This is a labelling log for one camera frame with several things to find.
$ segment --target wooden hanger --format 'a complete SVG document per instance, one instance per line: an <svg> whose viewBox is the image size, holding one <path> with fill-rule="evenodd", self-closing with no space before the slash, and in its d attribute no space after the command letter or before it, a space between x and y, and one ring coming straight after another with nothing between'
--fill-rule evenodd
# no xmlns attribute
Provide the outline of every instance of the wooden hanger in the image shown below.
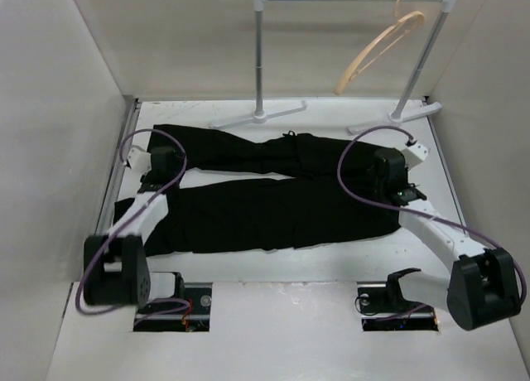
<svg viewBox="0 0 530 381"><path fill-rule="evenodd" d="M333 92L337 95L341 95L344 91L346 85L353 79L355 79L357 76L359 76L361 73L363 73L366 68L368 68L370 65L372 65L381 55L383 55L385 52L390 50L391 47L393 47L398 41L400 41L403 37L408 35L411 31L416 29L417 27L423 25L425 22L425 16L423 13L419 11L411 12L410 14L407 14L404 17L399 16L399 2L401 0L396 0L396 4L394 6L394 16L397 18L397 21L395 21L391 26L387 27L384 31L381 32L379 36L377 36L373 41L364 48L356 57L355 59L349 64L349 66L346 68L342 76L340 76L339 82L335 86L335 89ZM379 54L377 54L369 63L367 63L365 66L359 69L359 65L363 60L368 56L368 54L374 49L374 47L379 44L381 41L385 41L389 39L391 36L395 35L396 32L402 30L402 34L394 39L392 43L390 43L386 48L384 48Z"/></svg>

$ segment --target black garment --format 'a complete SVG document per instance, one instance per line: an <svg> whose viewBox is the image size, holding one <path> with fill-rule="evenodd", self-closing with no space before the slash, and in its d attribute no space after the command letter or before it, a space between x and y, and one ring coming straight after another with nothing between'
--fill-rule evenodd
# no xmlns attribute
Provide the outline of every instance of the black garment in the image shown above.
<svg viewBox="0 0 530 381"><path fill-rule="evenodd" d="M348 141L288 134L253 143L201 128L155 126L184 146L189 167L204 170L278 172L297 178L229 181L168 192L170 214L146 242L148 256L172 253L222 253L255 248L301 248L369 239L399 228L398 214L364 205L347 196L336 180L339 156ZM152 134L149 149L169 140ZM345 181L371 197L367 169L379 147L355 144ZM132 204L116 204L119 219Z"/></svg>

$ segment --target white wall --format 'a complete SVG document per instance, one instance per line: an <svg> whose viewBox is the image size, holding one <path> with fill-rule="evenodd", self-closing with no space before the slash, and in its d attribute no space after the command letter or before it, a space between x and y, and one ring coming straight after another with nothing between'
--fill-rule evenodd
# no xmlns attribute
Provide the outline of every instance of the white wall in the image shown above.
<svg viewBox="0 0 530 381"><path fill-rule="evenodd" d="M124 114L73 0L0 0L0 378L46 376Z"/></svg>
<svg viewBox="0 0 530 381"><path fill-rule="evenodd" d="M144 99L226 99L254 92L253 0L75 0L123 93ZM484 0L461 0L417 94L430 94ZM344 94L398 96L440 9L403 4L427 22ZM333 95L343 69L394 22L393 4L271 2L264 14L266 96Z"/></svg>
<svg viewBox="0 0 530 381"><path fill-rule="evenodd" d="M487 0L433 97L444 104L436 130L466 219L530 279L529 3ZM530 303L512 324L529 367Z"/></svg>

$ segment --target metal edge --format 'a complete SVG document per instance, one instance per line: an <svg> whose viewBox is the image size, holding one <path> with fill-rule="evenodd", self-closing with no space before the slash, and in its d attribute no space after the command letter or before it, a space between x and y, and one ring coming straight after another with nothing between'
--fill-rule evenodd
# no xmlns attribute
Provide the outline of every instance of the metal edge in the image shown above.
<svg viewBox="0 0 530 381"><path fill-rule="evenodd" d="M446 158L444 157L444 152L441 148L440 139L438 138L438 135L436 134L436 128L434 127L434 123L432 122L431 116L427 117L427 121L429 122L429 128L431 129L432 136L434 137L436 149L438 150L438 153L440 155L441 166L444 169L447 182L449 183L450 194L451 196L453 196L453 202L455 203L456 212L458 213L458 218L460 219L461 224L463 224L464 226L467 226L465 223L464 213L462 212L462 208L460 207L460 202L458 201L458 196L456 195L455 185L453 184L453 180L451 179L451 174L449 173L449 167L447 166Z"/></svg>
<svg viewBox="0 0 530 381"><path fill-rule="evenodd" d="M123 123L118 135L118 140L116 142L116 148L114 150L114 160L113 165L111 166L110 173L108 176L107 189L105 190L105 197L103 204L101 205L101 210L99 212L98 223L96 224L95 233L101 234L112 224L113 217L113 206L114 202L118 199L119 189L122 184L123 174L125 172L125 167L119 160L118 149L119 144L121 143L124 136L134 131L137 125L138 116L140 114L140 108L142 103L133 97L124 97L127 107L125 114L123 116ZM125 150L127 151L131 142L129 142Z"/></svg>

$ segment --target white tabletop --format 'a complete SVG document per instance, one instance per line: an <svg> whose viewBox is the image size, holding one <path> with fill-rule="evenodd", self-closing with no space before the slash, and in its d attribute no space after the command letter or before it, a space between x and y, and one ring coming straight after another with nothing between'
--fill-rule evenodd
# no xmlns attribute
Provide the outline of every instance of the white tabletop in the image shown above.
<svg viewBox="0 0 530 381"><path fill-rule="evenodd" d="M296 101L282 102L296 107ZM255 142L289 130L351 139L347 125L384 117L395 106L395 101L383 99L308 103L304 113L229 131ZM207 127L212 118L252 110L252 101L143 104L137 127ZM417 120L404 127L431 148L427 161L412 170L410 181L421 185L443 215L458 219L428 122ZM148 139L148 134L138 136L134 143L146 147ZM394 132L377 132L367 141L397 147L405 143ZM262 176L189 171L181 186L242 177ZM137 179L126 173L120 197L134 195ZM86 318L76 313L72 294L49 381L528 380L507 321L465 332L449 314L437 311L439 332L362 331L353 304L354 281L384 280L409 267L447 274L406 230L380 239L273 253L176 253L150 258L149 263L152 271L182 272L187 282L214 282L210 332L132 333L133 308Z"/></svg>

